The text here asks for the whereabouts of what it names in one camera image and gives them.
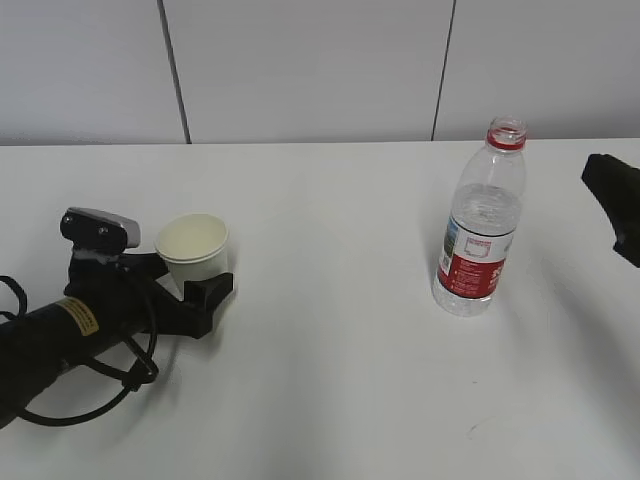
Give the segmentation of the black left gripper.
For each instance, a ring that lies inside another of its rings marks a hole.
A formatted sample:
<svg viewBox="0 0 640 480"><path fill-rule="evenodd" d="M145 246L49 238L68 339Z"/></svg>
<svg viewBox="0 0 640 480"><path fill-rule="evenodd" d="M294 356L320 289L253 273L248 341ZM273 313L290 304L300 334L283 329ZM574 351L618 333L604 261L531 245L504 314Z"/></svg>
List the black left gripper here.
<svg viewBox="0 0 640 480"><path fill-rule="evenodd" d="M160 335L194 339L214 331L214 311L233 292L234 275L185 281L178 299L158 282L167 273L157 253L107 256L75 250L65 294L94 303L104 318L130 331L149 332L155 325Z"/></svg>

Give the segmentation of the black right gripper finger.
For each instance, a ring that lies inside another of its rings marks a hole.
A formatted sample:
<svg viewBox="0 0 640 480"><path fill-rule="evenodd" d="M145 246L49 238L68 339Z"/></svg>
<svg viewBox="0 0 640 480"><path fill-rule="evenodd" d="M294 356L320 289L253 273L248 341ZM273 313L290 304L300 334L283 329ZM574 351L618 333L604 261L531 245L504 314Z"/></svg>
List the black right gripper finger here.
<svg viewBox="0 0 640 480"><path fill-rule="evenodd" d="M590 154L581 179L612 225L613 250L639 267L639 169L610 154Z"/></svg>

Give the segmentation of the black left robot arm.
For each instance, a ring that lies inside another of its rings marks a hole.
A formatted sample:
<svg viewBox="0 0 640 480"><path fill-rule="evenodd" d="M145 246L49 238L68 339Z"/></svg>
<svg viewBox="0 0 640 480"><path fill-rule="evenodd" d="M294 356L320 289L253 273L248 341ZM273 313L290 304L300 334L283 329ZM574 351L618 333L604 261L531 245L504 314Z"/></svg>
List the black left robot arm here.
<svg viewBox="0 0 640 480"><path fill-rule="evenodd" d="M157 379L159 336L200 339L214 331L214 312L234 287L232 273L189 281L177 299L158 282L167 272L156 254L121 254L104 262L74 255L64 298L36 310L28 310L26 293L13 278L2 277L19 308L5 312L1 325L1 424L20 418L69 427L94 420ZM118 381L121 391L81 415L54 418L28 410L78 366Z"/></svg>

